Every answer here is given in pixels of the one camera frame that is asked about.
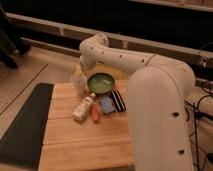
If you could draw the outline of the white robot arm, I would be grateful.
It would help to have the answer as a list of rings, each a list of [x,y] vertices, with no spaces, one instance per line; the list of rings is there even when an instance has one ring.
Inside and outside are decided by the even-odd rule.
[[[195,87],[186,63],[158,54],[111,48],[99,33],[79,46],[80,65],[98,62],[130,75],[126,104],[136,171],[194,171],[184,100]]]

